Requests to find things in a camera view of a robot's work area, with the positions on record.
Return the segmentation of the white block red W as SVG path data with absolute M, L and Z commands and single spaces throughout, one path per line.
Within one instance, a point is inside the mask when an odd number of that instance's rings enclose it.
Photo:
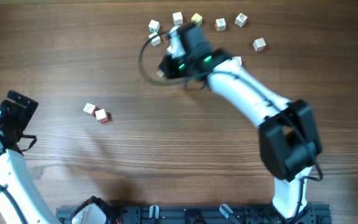
M 96 117 L 97 121 L 100 123 L 105 123 L 105 122 L 109 121 L 109 116 L 108 116 L 107 112 L 105 111 L 105 109 L 95 111 L 95 117 Z

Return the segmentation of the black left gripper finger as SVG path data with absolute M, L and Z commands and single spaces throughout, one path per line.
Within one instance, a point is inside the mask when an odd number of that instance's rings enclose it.
M 28 100 L 25 106 L 24 114 L 21 118 L 21 130 L 25 130 L 30 120 L 32 119 L 39 103 L 34 100 Z
M 9 90 L 7 93 L 7 98 L 16 102 L 19 105 L 28 105 L 30 99 L 14 90 Z

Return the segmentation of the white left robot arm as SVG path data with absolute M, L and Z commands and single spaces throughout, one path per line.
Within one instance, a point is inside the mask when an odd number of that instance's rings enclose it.
M 17 144 L 22 138 L 38 102 L 11 90 L 0 104 L 0 212 L 6 223 L 58 223 L 30 176 Z

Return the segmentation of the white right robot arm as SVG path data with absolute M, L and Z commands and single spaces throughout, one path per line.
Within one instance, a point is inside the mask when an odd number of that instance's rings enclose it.
M 249 119 L 258 130 L 260 157 L 275 178 L 273 207 L 286 221 L 298 221 L 306 207 L 306 183 L 322 151 L 311 106 L 269 90 L 232 55 L 213 50 L 194 23 L 174 26 L 167 37 L 172 49 L 159 69 L 167 79 L 205 81 Z

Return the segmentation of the white block paw print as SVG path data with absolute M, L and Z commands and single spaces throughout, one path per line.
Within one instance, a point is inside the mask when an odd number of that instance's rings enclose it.
M 96 111 L 99 110 L 99 108 L 91 103 L 85 104 L 85 107 L 83 108 L 83 111 L 85 113 L 88 113 L 92 116 L 96 116 Z

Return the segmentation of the white block letter E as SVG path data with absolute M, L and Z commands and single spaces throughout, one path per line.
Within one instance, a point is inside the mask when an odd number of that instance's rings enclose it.
M 253 47 L 256 52 L 265 50 L 266 46 L 267 44 L 265 43 L 263 38 L 256 39 L 253 42 Z

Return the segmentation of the white block numeral one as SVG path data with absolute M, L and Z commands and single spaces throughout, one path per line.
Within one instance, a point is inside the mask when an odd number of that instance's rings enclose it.
M 157 75 L 158 75 L 159 77 L 164 77 L 164 76 L 165 76 L 164 72 L 161 71 L 161 70 L 158 70 L 158 71 L 157 71 Z

